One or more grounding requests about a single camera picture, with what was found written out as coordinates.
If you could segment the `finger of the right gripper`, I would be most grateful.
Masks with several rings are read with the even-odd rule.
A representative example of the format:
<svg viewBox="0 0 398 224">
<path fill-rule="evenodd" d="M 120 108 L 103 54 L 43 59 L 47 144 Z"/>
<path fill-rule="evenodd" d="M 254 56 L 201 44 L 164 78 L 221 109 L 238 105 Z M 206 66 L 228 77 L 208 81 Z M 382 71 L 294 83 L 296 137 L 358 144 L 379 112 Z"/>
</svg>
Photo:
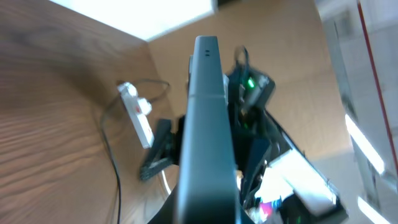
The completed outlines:
<svg viewBox="0 0 398 224">
<path fill-rule="evenodd" d="M 171 120 L 158 120 L 153 145 L 148 150 L 139 169 L 140 180 L 147 181 L 174 163 L 172 155 L 174 134 L 171 130 Z"/>
</svg>

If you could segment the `Galaxy S25 smartphone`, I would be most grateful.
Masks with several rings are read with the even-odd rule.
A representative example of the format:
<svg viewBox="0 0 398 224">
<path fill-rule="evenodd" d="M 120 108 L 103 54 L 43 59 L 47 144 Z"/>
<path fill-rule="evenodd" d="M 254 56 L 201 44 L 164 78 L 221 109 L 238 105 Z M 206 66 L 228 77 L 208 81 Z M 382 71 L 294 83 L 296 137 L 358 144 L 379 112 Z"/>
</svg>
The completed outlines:
<svg viewBox="0 0 398 224">
<path fill-rule="evenodd" d="M 191 68 L 174 223 L 236 223 L 236 164 L 215 36 L 195 39 Z"/>
</svg>

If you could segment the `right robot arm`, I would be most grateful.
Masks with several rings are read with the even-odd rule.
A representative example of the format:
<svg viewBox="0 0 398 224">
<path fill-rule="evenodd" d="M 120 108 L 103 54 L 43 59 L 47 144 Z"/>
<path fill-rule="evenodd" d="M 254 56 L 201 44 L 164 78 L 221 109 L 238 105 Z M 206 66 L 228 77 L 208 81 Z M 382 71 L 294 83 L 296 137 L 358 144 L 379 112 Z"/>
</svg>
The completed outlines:
<svg viewBox="0 0 398 224">
<path fill-rule="evenodd" d="M 180 180 L 153 221 L 249 223 L 246 210 L 255 204 L 263 173 L 272 170 L 292 188 L 277 208 L 282 223 L 343 223 L 348 214 L 335 187 L 265 108 L 274 81 L 250 66 L 245 47 L 234 54 L 245 58 L 224 76 L 217 50 L 196 51 L 187 112 L 176 131 L 169 119 L 157 122 L 139 177 L 177 165 Z"/>
</svg>

